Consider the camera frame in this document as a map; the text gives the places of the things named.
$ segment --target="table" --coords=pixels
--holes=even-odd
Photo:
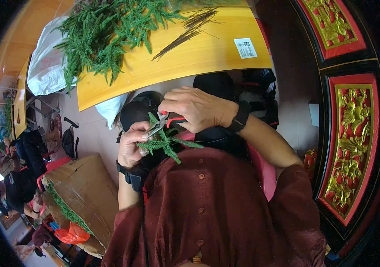
[[[18,88],[17,95],[15,96],[13,105],[13,117],[14,117],[14,139],[20,136],[27,128],[26,120],[26,85],[27,85],[27,71],[30,63],[29,56],[22,67],[20,74],[18,75]]]
[[[198,8],[185,9],[189,15]],[[176,78],[203,73],[249,69],[271,68],[272,62],[266,43],[249,7],[223,6],[218,8],[214,19],[223,24],[208,23],[202,32],[166,53],[159,61],[153,56],[164,49],[180,34],[184,33],[182,21],[168,23],[150,33],[153,54],[145,47],[137,47],[124,55],[122,71],[112,86],[108,86],[103,75],[83,73],[77,83],[79,111],[93,105],[131,92],[145,86]],[[257,57],[241,59],[234,39],[250,38]]]

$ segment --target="red velvet shirt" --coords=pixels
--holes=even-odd
[[[223,151],[186,149],[154,170],[145,226],[150,267],[202,251],[217,266],[322,266],[325,237],[302,166],[286,168],[267,201],[255,169]],[[145,266],[142,206],[119,212],[102,266]]]

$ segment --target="black wire bundle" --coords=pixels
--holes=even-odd
[[[173,48],[177,47],[178,45],[181,45],[185,41],[192,39],[193,37],[199,35],[201,32],[205,32],[204,30],[200,29],[203,25],[209,22],[222,24],[221,22],[218,22],[219,20],[213,19],[215,14],[218,13],[217,8],[218,7],[205,7],[194,12],[191,16],[187,17],[186,21],[184,22],[184,27],[186,28],[186,31],[182,33],[180,36],[178,36],[177,39],[175,39],[172,43],[170,43],[168,46],[162,49],[156,56],[154,56],[152,58],[152,61],[155,59],[159,61],[164,54],[171,51]]]

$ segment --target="woman's left hand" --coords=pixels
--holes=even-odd
[[[138,142],[146,142],[146,136],[143,136],[144,132],[150,128],[148,121],[140,121],[131,125],[131,128],[120,137],[118,163],[131,169],[139,163],[143,157],[137,147]]]

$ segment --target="black wristband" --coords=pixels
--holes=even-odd
[[[251,111],[251,105],[249,105],[246,101],[240,101],[238,104],[239,110],[231,121],[230,126],[226,128],[227,131],[232,133],[240,132],[245,127],[246,121],[249,117],[249,112]]]
[[[139,165],[128,170],[120,165],[117,160],[116,165],[118,171],[125,175],[125,181],[132,186],[132,189],[135,192],[141,192],[150,171],[148,169],[142,168]]]
[[[120,165],[118,160],[116,160],[116,167],[118,168],[118,172],[123,173],[125,176],[128,174],[128,169]]]

